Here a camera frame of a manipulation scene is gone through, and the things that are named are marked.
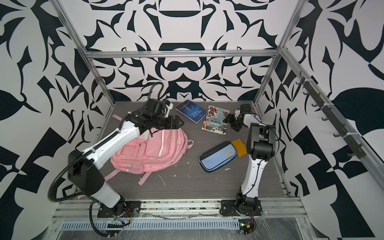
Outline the wall hook rack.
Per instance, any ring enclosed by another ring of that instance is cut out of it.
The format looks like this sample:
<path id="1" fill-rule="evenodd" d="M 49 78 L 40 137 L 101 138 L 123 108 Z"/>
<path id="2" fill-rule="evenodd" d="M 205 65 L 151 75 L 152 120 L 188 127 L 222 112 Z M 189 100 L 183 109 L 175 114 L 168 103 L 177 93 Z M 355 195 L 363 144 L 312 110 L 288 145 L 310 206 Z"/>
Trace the wall hook rack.
<path id="1" fill-rule="evenodd" d="M 357 157 L 359 159 L 365 157 L 367 153 L 363 149 L 363 144 L 359 140 L 360 134 L 353 130 L 352 126 L 348 123 L 345 117 L 337 109 L 335 104 L 325 95 L 313 79 L 307 79 L 300 73 L 300 80 L 297 83 L 302 85 L 306 92 L 306 96 L 311 96 L 315 103 L 312 105 L 314 108 L 320 109 L 325 117 L 323 121 L 329 121 L 336 129 L 337 133 L 334 134 L 335 138 L 343 138 L 346 144 L 351 149 L 352 153 L 348 153 L 349 157 Z"/>

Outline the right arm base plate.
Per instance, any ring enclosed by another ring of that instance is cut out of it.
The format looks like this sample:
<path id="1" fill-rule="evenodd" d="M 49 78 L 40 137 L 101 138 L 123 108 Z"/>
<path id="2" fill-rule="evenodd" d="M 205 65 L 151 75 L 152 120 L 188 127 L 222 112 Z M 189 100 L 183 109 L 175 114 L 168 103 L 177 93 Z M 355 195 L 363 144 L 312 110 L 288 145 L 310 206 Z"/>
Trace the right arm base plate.
<path id="1" fill-rule="evenodd" d="M 263 214 L 263 209 L 258 199 L 246 199 L 245 202 L 242 200 L 221 200 L 219 213 L 225 217 L 240 215 L 258 217 Z"/>

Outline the illustrated comic book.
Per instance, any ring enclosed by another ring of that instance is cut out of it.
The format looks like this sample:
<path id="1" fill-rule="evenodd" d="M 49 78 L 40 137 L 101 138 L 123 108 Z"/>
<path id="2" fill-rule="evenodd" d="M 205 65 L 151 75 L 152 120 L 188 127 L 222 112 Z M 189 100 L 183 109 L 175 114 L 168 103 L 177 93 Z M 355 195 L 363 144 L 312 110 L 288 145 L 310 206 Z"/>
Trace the illustrated comic book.
<path id="1" fill-rule="evenodd" d="M 209 105 L 207 115 L 202 124 L 202 130 L 225 135 L 227 133 L 228 124 L 224 123 L 224 120 L 229 116 L 229 114 L 229 110 Z"/>

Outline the blue pencil case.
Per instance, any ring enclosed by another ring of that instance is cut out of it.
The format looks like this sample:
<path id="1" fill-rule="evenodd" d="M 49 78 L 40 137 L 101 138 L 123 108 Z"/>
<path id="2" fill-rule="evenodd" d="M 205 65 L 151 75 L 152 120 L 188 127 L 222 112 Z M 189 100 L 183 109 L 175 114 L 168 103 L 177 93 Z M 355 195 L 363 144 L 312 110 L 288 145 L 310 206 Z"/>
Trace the blue pencil case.
<path id="1" fill-rule="evenodd" d="M 199 163 L 205 172 L 210 173 L 229 163 L 236 155 L 236 148 L 231 142 L 225 141 L 203 153 Z"/>

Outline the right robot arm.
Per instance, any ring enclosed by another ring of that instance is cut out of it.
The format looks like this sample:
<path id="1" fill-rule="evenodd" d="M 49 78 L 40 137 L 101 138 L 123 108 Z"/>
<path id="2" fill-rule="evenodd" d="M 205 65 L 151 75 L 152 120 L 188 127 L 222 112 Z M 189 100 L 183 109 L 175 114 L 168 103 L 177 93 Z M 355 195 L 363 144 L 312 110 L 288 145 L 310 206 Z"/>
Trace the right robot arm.
<path id="1" fill-rule="evenodd" d="M 250 104 L 242 104 L 234 114 L 225 119 L 225 123 L 229 123 L 237 132 L 243 126 L 249 128 L 246 143 L 248 168 L 237 194 L 237 206 L 258 210 L 261 208 L 259 186 L 262 174 L 268 161 L 276 154 L 276 126 L 264 123 L 259 115 L 252 113 Z"/>

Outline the pink student backpack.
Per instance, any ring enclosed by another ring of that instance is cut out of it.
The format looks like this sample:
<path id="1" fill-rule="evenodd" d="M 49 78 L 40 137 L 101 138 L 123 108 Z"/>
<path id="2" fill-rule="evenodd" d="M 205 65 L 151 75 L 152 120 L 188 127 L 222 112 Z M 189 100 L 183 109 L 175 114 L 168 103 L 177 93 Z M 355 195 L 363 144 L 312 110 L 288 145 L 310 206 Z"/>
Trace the pink student backpack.
<path id="1" fill-rule="evenodd" d="M 124 145 L 111 157 L 115 170 L 105 180 L 110 180 L 120 172 L 143 174 L 138 182 L 143 185 L 152 173 L 175 165 L 194 143 L 183 129 L 157 131 L 152 128 Z"/>

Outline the yellow sticky note pad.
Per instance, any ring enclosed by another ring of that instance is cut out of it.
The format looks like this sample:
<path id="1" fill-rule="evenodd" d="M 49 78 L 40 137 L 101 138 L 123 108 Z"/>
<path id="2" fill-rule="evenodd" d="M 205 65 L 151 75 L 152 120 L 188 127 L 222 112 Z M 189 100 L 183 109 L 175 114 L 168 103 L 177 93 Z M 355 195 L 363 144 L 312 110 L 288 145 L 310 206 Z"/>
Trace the yellow sticky note pad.
<path id="1" fill-rule="evenodd" d="M 238 139 L 238 140 L 232 141 L 231 144 L 237 150 L 237 156 L 239 158 L 247 154 L 246 145 L 242 142 L 242 140 Z"/>

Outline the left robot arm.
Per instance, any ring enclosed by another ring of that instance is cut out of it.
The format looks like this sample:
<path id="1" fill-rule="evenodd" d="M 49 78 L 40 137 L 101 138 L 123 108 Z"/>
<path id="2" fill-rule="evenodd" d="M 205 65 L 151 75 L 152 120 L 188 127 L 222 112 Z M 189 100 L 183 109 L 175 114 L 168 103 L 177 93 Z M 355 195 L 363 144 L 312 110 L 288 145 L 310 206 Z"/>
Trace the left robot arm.
<path id="1" fill-rule="evenodd" d="M 114 154 L 126 144 L 148 133 L 154 136 L 165 130 L 178 130 L 185 123 L 179 116 L 169 113 L 173 104 L 169 101 L 149 99 L 138 110 L 129 112 L 120 122 L 118 128 L 100 142 L 82 152 L 73 151 L 69 155 L 66 173 L 69 180 L 93 200 L 109 209 L 122 201 L 118 194 L 102 176 L 100 169 Z"/>

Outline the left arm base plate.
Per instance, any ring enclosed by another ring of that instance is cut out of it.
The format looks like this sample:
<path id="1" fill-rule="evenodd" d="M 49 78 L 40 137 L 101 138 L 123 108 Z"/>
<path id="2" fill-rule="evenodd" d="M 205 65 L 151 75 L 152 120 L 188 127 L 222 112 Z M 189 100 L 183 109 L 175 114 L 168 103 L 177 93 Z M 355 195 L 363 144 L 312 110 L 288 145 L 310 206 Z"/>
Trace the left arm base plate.
<path id="1" fill-rule="evenodd" d="M 140 213 L 141 201 L 119 201 L 113 208 L 108 208 L 106 205 L 101 204 L 98 218 L 112 218 L 113 216 L 119 218 L 130 218 Z"/>

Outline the aluminium front rail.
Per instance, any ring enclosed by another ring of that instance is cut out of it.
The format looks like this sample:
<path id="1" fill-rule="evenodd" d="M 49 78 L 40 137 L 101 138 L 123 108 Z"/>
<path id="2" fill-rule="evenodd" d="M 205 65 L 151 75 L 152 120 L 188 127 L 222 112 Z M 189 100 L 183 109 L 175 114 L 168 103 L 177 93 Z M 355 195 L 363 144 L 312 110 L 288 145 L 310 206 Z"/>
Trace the aluminium front rail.
<path id="1" fill-rule="evenodd" d="M 209 219 L 222 218 L 221 199 L 155 199 L 141 201 L 140 213 L 132 219 Z M 261 198 L 264 218 L 305 218 L 307 212 L 299 198 Z M 90 210 L 89 200 L 69 200 L 59 203 L 53 220 L 87 220 L 89 213 L 97 217 L 100 205 Z"/>

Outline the blue Little Prince book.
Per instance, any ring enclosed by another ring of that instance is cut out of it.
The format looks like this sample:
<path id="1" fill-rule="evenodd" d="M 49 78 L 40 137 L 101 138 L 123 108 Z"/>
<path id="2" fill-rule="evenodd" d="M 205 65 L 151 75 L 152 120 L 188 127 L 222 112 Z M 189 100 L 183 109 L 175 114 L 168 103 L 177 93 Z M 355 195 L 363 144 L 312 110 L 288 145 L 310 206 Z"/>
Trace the blue Little Prince book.
<path id="1" fill-rule="evenodd" d="M 176 110 L 195 124 L 199 123 L 207 114 L 207 111 L 204 108 L 190 100 L 181 103 L 176 107 Z"/>

